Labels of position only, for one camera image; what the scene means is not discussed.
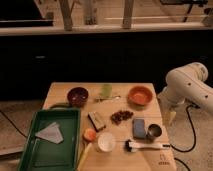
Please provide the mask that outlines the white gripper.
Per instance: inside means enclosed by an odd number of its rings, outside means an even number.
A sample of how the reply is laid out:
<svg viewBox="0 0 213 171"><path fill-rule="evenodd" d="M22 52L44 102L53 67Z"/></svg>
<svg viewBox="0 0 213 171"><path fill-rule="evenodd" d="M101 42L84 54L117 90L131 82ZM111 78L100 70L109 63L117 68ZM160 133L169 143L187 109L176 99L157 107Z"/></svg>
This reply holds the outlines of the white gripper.
<svg viewBox="0 0 213 171"><path fill-rule="evenodd" d="M161 97L159 99L162 120L164 126L169 126L174 118L176 117L176 108L181 105L180 102L172 102L166 99L165 97Z"/></svg>

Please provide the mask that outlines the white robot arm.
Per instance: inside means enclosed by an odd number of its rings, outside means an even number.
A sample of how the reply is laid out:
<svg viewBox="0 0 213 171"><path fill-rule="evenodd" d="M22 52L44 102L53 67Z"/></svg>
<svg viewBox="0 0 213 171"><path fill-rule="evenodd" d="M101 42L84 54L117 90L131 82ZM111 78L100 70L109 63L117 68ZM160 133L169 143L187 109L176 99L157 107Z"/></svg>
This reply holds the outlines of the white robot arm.
<svg viewBox="0 0 213 171"><path fill-rule="evenodd" d="M175 108L186 99L213 114L213 88L205 84L207 78L207 67L199 62L172 69L167 73L166 86L157 95L165 126L171 124L176 116Z"/></svg>

